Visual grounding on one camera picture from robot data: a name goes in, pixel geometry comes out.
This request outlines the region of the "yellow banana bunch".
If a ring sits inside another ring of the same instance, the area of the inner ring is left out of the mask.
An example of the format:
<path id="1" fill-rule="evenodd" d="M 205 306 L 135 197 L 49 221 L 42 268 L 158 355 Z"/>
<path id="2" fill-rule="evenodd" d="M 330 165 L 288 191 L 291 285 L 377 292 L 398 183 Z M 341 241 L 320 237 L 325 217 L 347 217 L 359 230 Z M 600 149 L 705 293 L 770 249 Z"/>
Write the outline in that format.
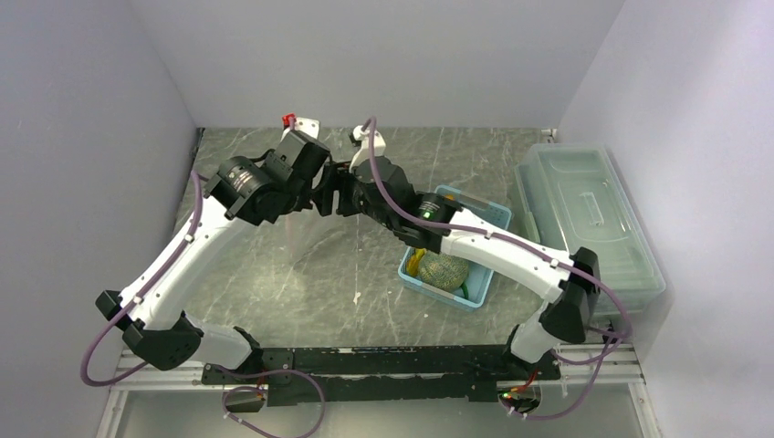
<path id="1" fill-rule="evenodd" d="M 413 250 L 405 264 L 405 271 L 408 276 L 417 277 L 419 275 L 420 263 L 425 253 L 425 249 Z"/>

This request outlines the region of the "green netted melon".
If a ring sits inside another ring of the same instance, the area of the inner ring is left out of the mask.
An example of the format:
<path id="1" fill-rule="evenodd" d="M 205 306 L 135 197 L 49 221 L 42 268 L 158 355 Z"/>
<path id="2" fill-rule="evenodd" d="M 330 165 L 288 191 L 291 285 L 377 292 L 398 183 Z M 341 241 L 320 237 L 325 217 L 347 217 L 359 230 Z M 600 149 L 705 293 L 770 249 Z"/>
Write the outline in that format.
<path id="1" fill-rule="evenodd" d="M 461 257 L 426 253 L 419 262 L 418 278 L 432 287 L 452 292 L 466 281 L 470 264 Z"/>

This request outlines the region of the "clear zip top bag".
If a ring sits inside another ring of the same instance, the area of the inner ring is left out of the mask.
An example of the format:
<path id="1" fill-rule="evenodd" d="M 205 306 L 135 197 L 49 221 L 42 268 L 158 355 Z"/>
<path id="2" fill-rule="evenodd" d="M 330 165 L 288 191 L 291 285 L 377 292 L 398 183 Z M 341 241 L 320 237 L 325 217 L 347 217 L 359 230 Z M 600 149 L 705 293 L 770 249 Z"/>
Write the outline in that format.
<path id="1" fill-rule="evenodd" d="M 285 254 L 289 263 L 299 261 L 326 239 L 349 232 L 355 227 L 354 216 L 321 216 L 316 210 L 304 210 L 285 217 Z"/>

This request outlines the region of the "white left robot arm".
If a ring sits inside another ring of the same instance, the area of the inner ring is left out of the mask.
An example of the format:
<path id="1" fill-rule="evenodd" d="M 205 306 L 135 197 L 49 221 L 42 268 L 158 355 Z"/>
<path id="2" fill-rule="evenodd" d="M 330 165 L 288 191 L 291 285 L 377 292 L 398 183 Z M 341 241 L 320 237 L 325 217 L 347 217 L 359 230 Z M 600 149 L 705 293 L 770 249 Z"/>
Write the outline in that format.
<path id="1" fill-rule="evenodd" d="M 312 182 L 330 156 L 318 136 L 317 121 L 299 120 L 264 157 L 235 156 L 207 182 L 196 179 L 194 209 L 183 228 L 129 286 L 101 293 L 98 310 L 143 362 L 158 370 L 187 360 L 210 362 L 241 383 L 260 375 L 260 345 L 251 335 L 200 321 L 184 308 L 210 265 L 233 242 L 309 202 Z"/>

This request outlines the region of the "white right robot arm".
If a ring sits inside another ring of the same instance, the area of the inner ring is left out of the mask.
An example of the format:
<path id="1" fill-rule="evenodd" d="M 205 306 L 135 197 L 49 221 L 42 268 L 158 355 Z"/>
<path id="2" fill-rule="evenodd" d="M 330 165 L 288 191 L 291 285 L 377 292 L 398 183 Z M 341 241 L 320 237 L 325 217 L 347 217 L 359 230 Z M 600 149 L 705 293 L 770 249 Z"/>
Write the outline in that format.
<path id="1" fill-rule="evenodd" d="M 463 258 L 538 295 L 541 307 L 514 328 L 502 357 L 511 377 L 526 378 L 560 343 L 585 342 L 601 293 L 599 259 L 589 248 L 571 254 L 513 235 L 458 201 L 415 191 L 383 157 L 325 163 L 312 200 L 323 215 L 367 215 L 408 246 Z"/>

